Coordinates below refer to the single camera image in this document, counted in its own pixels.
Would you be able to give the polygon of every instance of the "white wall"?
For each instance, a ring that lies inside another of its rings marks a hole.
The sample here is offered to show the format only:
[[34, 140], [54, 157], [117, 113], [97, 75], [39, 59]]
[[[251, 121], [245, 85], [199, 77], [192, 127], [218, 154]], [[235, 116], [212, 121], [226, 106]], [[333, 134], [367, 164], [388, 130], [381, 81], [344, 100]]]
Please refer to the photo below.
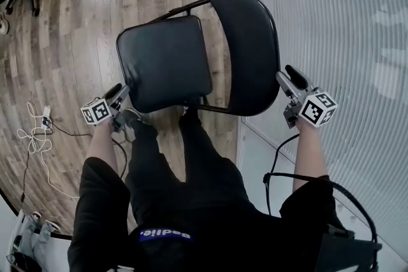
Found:
[[[276, 149], [257, 135], [245, 124], [240, 124], [240, 139], [238, 141], [238, 167], [244, 179], [249, 199], [255, 207], [267, 213], [265, 186], [262, 183], [264, 174], [270, 171]], [[278, 156], [275, 172], [293, 173], [295, 166], [283, 155]], [[279, 210], [283, 202], [292, 193], [291, 178], [272, 177], [270, 182], [270, 202], [272, 215], [280, 217]], [[337, 201], [337, 215], [346, 229], [356, 233], [357, 239], [370, 240], [370, 229], [346, 207]], [[379, 238], [382, 250], [379, 252], [379, 271], [403, 272], [408, 264], [392, 250], [388, 244]]]
[[[17, 217], [10, 210], [2, 197], [0, 197], [0, 271], [3, 271], [6, 264], [6, 255], [13, 228]], [[51, 238], [47, 247], [47, 269], [49, 272], [69, 272], [67, 250], [71, 242]]]

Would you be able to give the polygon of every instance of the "white cable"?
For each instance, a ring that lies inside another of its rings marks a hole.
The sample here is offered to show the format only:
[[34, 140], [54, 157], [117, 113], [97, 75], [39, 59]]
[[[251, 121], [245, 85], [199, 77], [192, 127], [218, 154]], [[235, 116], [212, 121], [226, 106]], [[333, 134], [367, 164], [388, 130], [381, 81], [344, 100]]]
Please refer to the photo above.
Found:
[[[61, 191], [60, 189], [58, 189], [57, 187], [55, 187], [54, 185], [51, 184], [51, 181], [50, 181], [50, 170], [49, 170], [48, 166], [45, 164], [43, 154], [44, 154], [45, 152], [48, 152], [48, 151], [50, 151], [50, 150], [52, 149], [52, 142], [51, 142], [51, 140], [49, 140], [49, 139], [47, 138], [47, 130], [48, 130], [48, 129], [43, 129], [42, 127], [37, 127], [37, 120], [36, 120], [36, 119], [37, 119], [37, 118], [41, 118], [41, 121], [42, 121], [44, 118], [47, 118], [47, 120], [50, 121], [51, 124], [52, 124], [52, 121], [51, 121], [51, 118], [48, 117], [48, 116], [44, 116], [44, 115], [39, 115], [39, 116], [37, 116], [37, 115], [35, 115], [35, 114], [34, 114], [33, 105], [32, 105], [30, 102], [27, 102], [27, 110], [28, 110], [28, 113], [30, 114], [30, 116], [32, 116], [32, 118], [34, 118], [34, 128], [31, 129], [31, 134], [30, 134], [30, 135], [28, 135], [23, 129], [19, 128], [19, 129], [17, 129], [17, 136], [18, 136], [19, 138], [21, 138], [21, 139], [23, 139], [23, 138], [29, 138], [29, 139], [30, 139], [30, 143], [28, 144], [28, 151], [29, 151], [30, 154], [35, 154], [35, 153], [40, 152], [42, 164], [45, 166], [45, 169], [46, 169], [46, 171], [47, 171], [47, 181], [48, 181], [48, 184], [49, 184], [52, 188], [54, 188], [55, 190], [57, 190], [58, 192], [60, 192], [61, 194], [64, 194], [65, 196], [68, 196], [68, 197], [70, 197], [70, 198], [79, 198], [79, 196], [68, 195], [67, 193], [64, 193], [63, 191]], [[39, 137], [37, 137], [37, 136], [35, 135], [35, 134], [36, 134], [36, 131], [37, 131], [38, 129], [41, 129], [41, 130], [44, 132], [43, 135], [44, 135], [45, 137], [44, 137], [43, 139], [41, 139], [41, 138], [39, 138]], [[47, 143], [47, 142], [50, 143], [50, 147], [44, 150], [43, 147], [45, 146], [45, 143]]]

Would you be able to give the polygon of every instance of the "translucent panel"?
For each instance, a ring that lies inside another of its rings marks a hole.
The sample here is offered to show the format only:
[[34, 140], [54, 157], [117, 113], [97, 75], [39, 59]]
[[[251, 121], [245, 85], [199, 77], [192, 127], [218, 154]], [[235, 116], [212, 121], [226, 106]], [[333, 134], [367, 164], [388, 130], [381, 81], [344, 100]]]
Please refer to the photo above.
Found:
[[[262, 1], [275, 19], [282, 69], [298, 67], [339, 103], [321, 129], [331, 178], [408, 260], [408, 0]], [[277, 147], [296, 132], [283, 117], [287, 103], [280, 93], [245, 123]], [[293, 162], [296, 148], [283, 150]]]

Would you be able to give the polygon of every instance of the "blue label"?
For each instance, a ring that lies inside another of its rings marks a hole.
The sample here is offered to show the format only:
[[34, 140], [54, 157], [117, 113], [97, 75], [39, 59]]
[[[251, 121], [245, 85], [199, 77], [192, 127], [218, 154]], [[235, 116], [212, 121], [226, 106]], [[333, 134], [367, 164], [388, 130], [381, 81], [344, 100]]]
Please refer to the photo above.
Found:
[[154, 240], [159, 238], [182, 238], [189, 241], [193, 240], [189, 234], [166, 228], [144, 229], [141, 230], [139, 234], [139, 241]]

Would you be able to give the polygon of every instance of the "chair seat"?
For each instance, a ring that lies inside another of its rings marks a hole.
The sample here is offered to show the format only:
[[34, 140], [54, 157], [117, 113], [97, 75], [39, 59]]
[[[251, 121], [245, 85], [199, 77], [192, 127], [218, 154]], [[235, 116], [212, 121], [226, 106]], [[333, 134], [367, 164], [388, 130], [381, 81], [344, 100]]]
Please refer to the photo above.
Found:
[[131, 27], [117, 50], [136, 110], [152, 112], [212, 91], [201, 22], [193, 15]]

